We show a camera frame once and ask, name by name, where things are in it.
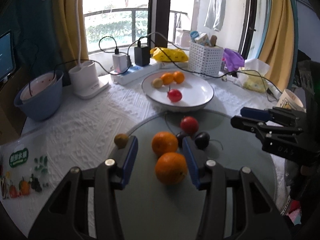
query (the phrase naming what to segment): power strip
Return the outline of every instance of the power strip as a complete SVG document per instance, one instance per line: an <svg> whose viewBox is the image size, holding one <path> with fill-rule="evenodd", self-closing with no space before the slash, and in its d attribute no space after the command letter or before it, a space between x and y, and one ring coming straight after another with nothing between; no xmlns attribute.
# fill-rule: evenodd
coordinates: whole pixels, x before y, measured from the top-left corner
<svg viewBox="0 0 320 240"><path fill-rule="evenodd" d="M160 69L162 66L161 62L156 62L153 59L150 59L150 64L146 65L144 67L140 67L138 65L133 65L128 69L127 72L121 74L121 75L111 75L111 80L113 83L119 84L119 85L126 85L140 77L143 77L145 75L148 75L158 69Z"/></svg>

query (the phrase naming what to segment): gray tabletop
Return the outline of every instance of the gray tabletop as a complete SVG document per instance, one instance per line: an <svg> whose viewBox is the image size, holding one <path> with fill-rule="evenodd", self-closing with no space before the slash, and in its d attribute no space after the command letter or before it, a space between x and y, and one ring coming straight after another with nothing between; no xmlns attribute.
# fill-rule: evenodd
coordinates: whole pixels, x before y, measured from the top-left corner
<svg viewBox="0 0 320 240"><path fill-rule="evenodd" d="M248 166L269 195L276 196L276 172L272 158L261 150L254 134L231 127L230 118L212 111L193 114L199 121L199 131L207 131L211 141L205 150L226 168ZM174 133L180 131L183 114L167 114L167 122ZM180 184L165 186L154 173L157 161L151 140L159 131L169 131L164 115L150 118L132 131L139 140L139 151L131 179L125 190L116 192L119 216L126 240L194 240L202 214L205 192L199 192L187 176ZM227 218L225 236L231 234L232 191L227 190Z"/></svg>

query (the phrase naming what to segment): white plate with black rim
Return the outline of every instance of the white plate with black rim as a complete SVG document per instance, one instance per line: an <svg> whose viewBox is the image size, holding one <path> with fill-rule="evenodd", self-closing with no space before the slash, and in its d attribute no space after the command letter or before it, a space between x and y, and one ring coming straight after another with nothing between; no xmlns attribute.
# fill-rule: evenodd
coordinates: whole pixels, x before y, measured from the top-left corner
<svg viewBox="0 0 320 240"><path fill-rule="evenodd" d="M154 73L144 79L142 90L155 105L160 105L166 110L172 112L190 112L204 108L213 98L214 90L212 86L204 79L191 73L182 71L185 79L181 84L172 82L169 85L163 85L156 89L152 86L152 81L160 78L164 73L174 73L175 71L161 71ZM173 103L167 97L170 89L178 89L182 93L182 99Z"/></svg>

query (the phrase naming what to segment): red apple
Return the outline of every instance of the red apple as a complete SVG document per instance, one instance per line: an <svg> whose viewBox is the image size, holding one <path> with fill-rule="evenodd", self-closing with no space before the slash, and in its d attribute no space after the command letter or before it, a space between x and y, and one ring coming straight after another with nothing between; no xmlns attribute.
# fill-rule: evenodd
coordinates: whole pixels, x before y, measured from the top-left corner
<svg viewBox="0 0 320 240"><path fill-rule="evenodd" d="M185 116L180 123L180 128L187 134L193 135L199 130L198 121L192 116Z"/></svg>
<svg viewBox="0 0 320 240"><path fill-rule="evenodd" d="M176 102L178 102L178 101L180 101L182 99L182 94L177 89L170 89L168 91L168 96L167 97L169 98L169 100L171 102L176 103Z"/></svg>

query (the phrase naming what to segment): purple cloth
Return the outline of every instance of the purple cloth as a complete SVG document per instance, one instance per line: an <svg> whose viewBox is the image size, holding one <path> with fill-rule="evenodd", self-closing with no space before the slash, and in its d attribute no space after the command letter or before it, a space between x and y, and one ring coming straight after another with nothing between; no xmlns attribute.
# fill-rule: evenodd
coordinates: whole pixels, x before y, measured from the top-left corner
<svg viewBox="0 0 320 240"><path fill-rule="evenodd" d="M224 49L223 57L228 71L237 71L238 68L244 66L243 57L231 49Z"/></svg>

